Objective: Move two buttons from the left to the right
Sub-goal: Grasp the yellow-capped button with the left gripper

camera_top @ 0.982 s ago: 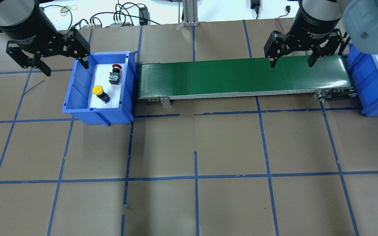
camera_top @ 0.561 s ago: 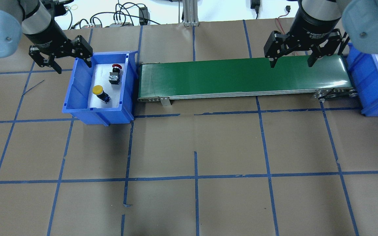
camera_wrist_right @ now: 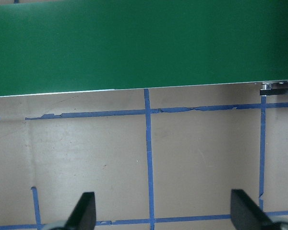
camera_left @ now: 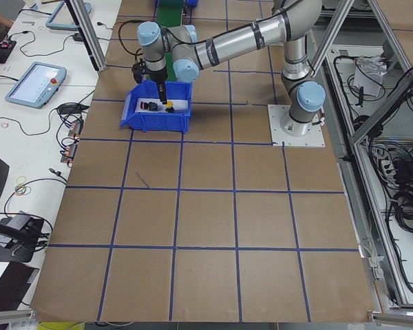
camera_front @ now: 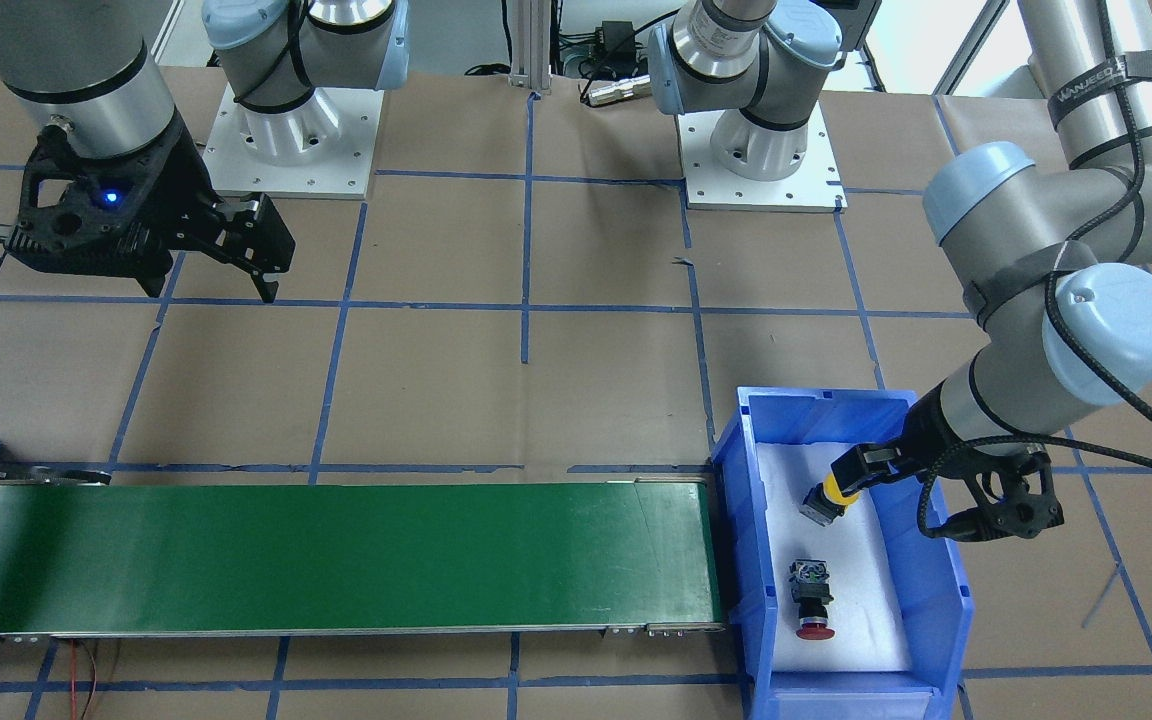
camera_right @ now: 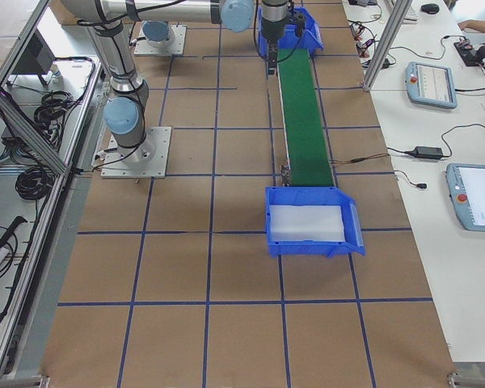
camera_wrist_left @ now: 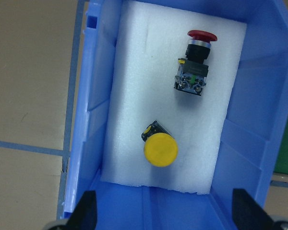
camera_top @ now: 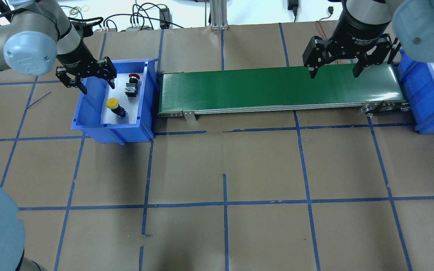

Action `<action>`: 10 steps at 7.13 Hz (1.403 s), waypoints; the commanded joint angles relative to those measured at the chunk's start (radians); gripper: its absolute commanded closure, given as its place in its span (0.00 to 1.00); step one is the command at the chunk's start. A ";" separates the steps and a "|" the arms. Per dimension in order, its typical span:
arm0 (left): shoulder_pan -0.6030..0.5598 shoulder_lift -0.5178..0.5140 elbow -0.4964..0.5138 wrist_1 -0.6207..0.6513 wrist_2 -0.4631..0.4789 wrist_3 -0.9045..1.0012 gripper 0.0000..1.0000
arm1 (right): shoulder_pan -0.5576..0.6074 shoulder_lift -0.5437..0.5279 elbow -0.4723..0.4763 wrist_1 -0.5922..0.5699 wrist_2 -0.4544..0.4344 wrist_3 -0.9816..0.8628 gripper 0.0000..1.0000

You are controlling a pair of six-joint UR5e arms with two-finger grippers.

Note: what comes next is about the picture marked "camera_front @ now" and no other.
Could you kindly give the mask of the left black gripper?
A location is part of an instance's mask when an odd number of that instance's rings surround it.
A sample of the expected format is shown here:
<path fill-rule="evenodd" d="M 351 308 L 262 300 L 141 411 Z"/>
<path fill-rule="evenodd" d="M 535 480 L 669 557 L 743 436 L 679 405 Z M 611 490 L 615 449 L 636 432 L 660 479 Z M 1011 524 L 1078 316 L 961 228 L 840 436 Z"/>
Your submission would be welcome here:
<path fill-rule="evenodd" d="M 943 384 L 937 384 L 911 407 L 895 446 L 861 444 L 854 448 L 858 455 L 833 461 L 829 497 L 851 498 L 864 488 L 924 473 L 948 448 L 963 442 L 963 437 L 946 419 L 941 407 L 942 388 Z"/>

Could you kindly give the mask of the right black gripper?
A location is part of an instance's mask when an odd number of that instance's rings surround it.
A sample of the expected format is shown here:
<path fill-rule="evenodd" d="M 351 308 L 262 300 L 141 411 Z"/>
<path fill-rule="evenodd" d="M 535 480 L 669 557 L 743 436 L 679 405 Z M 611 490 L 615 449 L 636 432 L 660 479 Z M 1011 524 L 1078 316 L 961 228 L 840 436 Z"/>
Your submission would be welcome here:
<path fill-rule="evenodd" d="M 118 158 L 99 179 L 103 190 L 122 191 L 96 247 L 105 275 L 136 279 L 147 297 L 160 300 L 172 252 L 204 249 L 247 273 L 265 304 L 276 300 L 296 249 L 291 232 L 270 195 L 220 199 L 179 109 L 156 141 Z"/>

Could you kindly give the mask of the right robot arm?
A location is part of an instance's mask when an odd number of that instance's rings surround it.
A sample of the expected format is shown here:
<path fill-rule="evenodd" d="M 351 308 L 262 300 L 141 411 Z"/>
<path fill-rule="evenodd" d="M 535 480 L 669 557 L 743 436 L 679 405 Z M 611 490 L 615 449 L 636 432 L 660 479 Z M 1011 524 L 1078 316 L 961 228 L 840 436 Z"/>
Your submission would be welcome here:
<path fill-rule="evenodd" d="M 162 291 L 179 251 L 236 266 L 276 297 L 296 242 L 270 196 L 273 174 L 306 169 L 303 191 L 342 164 L 365 191 L 366 152 L 339 94 L 402 88 L 404 1 L 206 1 L 207 41 L 232 91 L 223 103 L 252 167 L 219 190 L 132 14 L 119 1 L 0 1 L 0 81 L 38 127 L 6 255 L 36 272 L 131 278 Z"/>

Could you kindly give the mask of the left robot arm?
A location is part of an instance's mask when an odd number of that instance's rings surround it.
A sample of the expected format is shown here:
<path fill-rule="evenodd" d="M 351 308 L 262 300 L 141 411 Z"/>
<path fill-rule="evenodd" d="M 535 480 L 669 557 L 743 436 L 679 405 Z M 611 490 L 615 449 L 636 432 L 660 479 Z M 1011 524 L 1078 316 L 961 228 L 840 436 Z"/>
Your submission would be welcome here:
<path fill-rule="evenodd" d="M 1062 521 L 1047 448 L 1152 382 L 1152 14 L 1144 1 L 1024 1 L 1021 18 L 1068 169 L 983 143 L 932 179 L 923 209 L 990 338 L 899 434 L 856 445 L 801 511 L 827 526 L 861 492 L 914 477 L 929 538 L 1032 538 Z M 1082 450 L 1152 468 L 1151 457 Z"/>

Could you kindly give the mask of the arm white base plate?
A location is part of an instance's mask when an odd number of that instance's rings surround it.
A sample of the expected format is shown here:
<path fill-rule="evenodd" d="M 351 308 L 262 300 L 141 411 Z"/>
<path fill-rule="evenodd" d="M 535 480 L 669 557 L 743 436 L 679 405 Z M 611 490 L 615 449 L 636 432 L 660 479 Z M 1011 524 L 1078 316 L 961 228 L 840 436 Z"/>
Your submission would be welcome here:
<path fill-rule="evenodd" d="M 202 152 L 220 195 L 364 200 L 385 92 L 316 88 L 301 108 L 260 114 L 227 88 Z"/>
<path fill-rule="evenodd" d="M 772 131 L 738 109 L 676 118 L 690 209 L 832 213 L 847 209 L 823 109 L 804 126 Z"/>

